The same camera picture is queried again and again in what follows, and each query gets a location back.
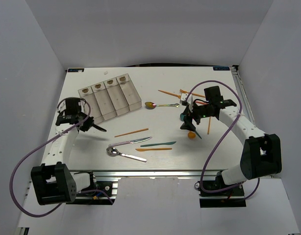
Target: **spoon handle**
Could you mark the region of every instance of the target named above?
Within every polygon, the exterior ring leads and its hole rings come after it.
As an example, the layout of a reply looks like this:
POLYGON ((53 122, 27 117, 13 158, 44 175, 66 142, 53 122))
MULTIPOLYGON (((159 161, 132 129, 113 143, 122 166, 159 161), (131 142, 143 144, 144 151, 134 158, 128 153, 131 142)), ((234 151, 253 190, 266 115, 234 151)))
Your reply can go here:
POLYGON ((180 104, 156 104, 156 107, 166 106, 166 107, 179 107, 180 104))
POLYGON ((126 158, 131 158, 131 159, 138 160, 138 161, 141 161, 141 162, 146 162, 147 161, 145 158, 139 158, 139 157, 135 157, 133 155, 128 155, 128 154, 124 154, 124 153, 121 153, 120 156, 126 157, 126 158))
POLYGON ((115 147, 115 146, 124 145, 124 144, 128 144, 128 143, 131 143, 131 141, 113 143, 113 144, 108 145, 108 147, 115 147))

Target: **white wall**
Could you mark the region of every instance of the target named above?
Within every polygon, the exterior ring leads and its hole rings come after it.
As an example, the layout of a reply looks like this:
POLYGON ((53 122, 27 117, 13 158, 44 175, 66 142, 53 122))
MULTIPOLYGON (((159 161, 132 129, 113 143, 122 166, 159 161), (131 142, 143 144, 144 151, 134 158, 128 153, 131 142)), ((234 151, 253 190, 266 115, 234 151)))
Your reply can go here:
MULTIPOLYGON (((46 140, 64 70, 24 0, 0 0, 0 235, 14 233, 20 211, 11 201, 9 178, 16 163, 46 140)), ((24 201, 32 156, 16 174, 24 201)))
POLYGON ((281 178, 301 231, 301 0, 275 0, 240 65, 255 122, 281 138, 281 178))
POLYGON ((64 68, 239 64, 272 0, 26 0, 64 68))

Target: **green plastic knife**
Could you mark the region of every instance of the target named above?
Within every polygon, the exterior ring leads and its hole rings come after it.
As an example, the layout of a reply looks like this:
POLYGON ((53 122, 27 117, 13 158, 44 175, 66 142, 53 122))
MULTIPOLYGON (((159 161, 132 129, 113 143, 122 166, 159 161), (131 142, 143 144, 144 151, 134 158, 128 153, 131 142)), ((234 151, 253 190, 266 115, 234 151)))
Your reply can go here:
POLYGON ((156 145, 171 145, 176 143, 176 141, 172 141, 172 142, 167 142, 167 143, 151 143, 151 144, 144 144, 141 145, 141 147, 150 147, 150 146, 156 146, 156 145))
POLYGON ((198 132, 197 131, 195 131, 195 133, 198 135, 198 137, 201 139, 201 136, 198 134, 198 132))

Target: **knife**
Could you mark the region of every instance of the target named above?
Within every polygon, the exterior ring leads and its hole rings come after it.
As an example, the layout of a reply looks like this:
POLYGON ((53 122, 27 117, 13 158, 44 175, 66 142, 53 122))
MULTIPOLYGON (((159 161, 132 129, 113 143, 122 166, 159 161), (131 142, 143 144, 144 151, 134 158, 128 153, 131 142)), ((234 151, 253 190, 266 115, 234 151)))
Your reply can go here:
POLYGON ((151 139, 151 137, 146 137, 146 138, 137 139, 137 140, 132 140, 132 141, 125 141, 125 142, 120 142, 120 143, 113 143, 113 144, 108 145, 108 147, 114 147, 114 146, 124 145, 124 144, 128 144, 128 143, 140 143, 140 142, 148 141, 148 140, 150 140, 150 139, 151 139))
POLYGON ((156 145, 171 145, 171 144, 175 144, 175 143, 176 143, 176 141, 167 142, 167 143, 151 143, 151 144, 141 145, 141 147, 150 147, 150 146, 156 146, 156 145))

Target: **butter knife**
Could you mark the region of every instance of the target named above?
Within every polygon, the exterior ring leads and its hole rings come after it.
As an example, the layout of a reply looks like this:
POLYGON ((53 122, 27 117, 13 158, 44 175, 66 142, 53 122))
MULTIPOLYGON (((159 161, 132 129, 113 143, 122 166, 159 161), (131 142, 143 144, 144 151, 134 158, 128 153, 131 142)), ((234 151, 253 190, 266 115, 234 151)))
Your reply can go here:
POLYGON ((140 143, 140 142, 148 141, 150 139, 151 139, 151 137, 146 137, 146 138, 132 140, 132 141, 113 143, 113 144, 108 145, 108 147, 114 147, 114 146, 124 145, 124 144, 128 144, 128 143, 140 143))

